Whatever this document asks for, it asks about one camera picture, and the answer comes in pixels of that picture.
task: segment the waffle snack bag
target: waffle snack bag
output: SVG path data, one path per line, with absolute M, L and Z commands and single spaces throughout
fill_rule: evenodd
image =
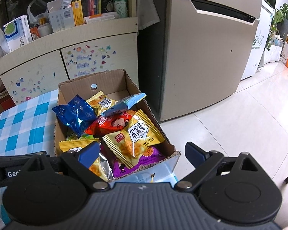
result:
M 128 125 L 136 111 L 125 111 L 110 117 L 99 116 L 86 130 L 89 135 L 104 136 L 108 133 L 120 131 Z
M 112 172 L 114 178 L 119 178 L 123 175 L 127 175 L 137 170 L 141 165 L 147 165 L 157 163 L 165 158 L 155 146 L 149 146 L 147 150 L 140 157 L 139 162 L 132 169 L 128 169 L 118 158 L 113 161 Z
M 93 97 L 86 100 L 86 102 L 94 109 L 95 114 L 100 116 L 102 112 L 116 103 L 116 100 L 108 98 L 103 91 L 96 93 Z
M 78 152 L 92 142 L 100 144 L 99 139 L 95 138 L 95 139 L 62 141 L 59 142 L 59 146 L 61 151 L 63 152 L 69 150 Z M 99 157 L 93 162 L 93 164 L 90 167 L 88 167 L 88 169 L 106 182 L 111 182 L 113 180 L 113 173 L 108 163 L 108 160 L 105 158 L 104 155 L 102 155 L 102 153 L 99 153 Z
M 92 107 L 78 94 L 68 104 L 58 105 L 52 110 L 58 120 L 70 127 L 77 137 L 97 119 Z
M 132 169 L 148 146 L 160 144 L 165 139 L 145 113 L 139 110 L 124 129 L 105 135 L 103 140 L 117 158 Z
M 126 98 L 123 98 L 119 101 L 117 101 L 115 104 L 113 104 L 111 107 L 109 107 L 107 110 L 103 111 L 101 113 L 104 117 L 110 117 L 115 114 L 125 112 L 129 109 L 131 109 L 132 106 L 134 106 L 136 103 L 141 101 L 143 98 L 146 97 L 146 94 L 133 94 Z

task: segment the blue snack bag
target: blue snack bag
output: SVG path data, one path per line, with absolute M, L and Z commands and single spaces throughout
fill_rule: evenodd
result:
M 74 131 L 77 137 L 80 137 L 97 119 L 93 108 L 78 94 L 68 104 L 58 105 L 52 110 L 63 124 Z
M 125 112 L 145 97 L 145 93 L 130 95 L 121 99 L 120 101 L 117 101 L 112 107 L 102 112 L 101 115 L 104 117 L 110 117 L 115 114 Z

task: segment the refrigerator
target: refrigerator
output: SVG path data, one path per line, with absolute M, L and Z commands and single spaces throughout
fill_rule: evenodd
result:
M 160 22 L 138 35 L 139 88 L 160 121 L 210 106 L 238 87 L 261 0 L 154 0 Z
M 258 68 L 270 31 L 273 13 L 274 9 L 264 0 L 261 0 L 259 23 L 255 33 L 252 50 L 246 63 L 246 67 L 241 80 L 253 76 Z

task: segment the glass bottle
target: glass bottle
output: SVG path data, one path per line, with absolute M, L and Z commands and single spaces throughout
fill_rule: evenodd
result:
M 119 14 L 120 18 L 125 18 L 128 16 L 127 10 L 127 0 L 113 0 L 114 10 Z

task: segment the shelf board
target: shelf board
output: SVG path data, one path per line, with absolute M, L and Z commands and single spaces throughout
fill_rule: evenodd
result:
M 137 17 L 95 22 L 59 31 L 16 49 L 0 58 L 0 75 L 46 53 L 81 42 L 137 32 Z

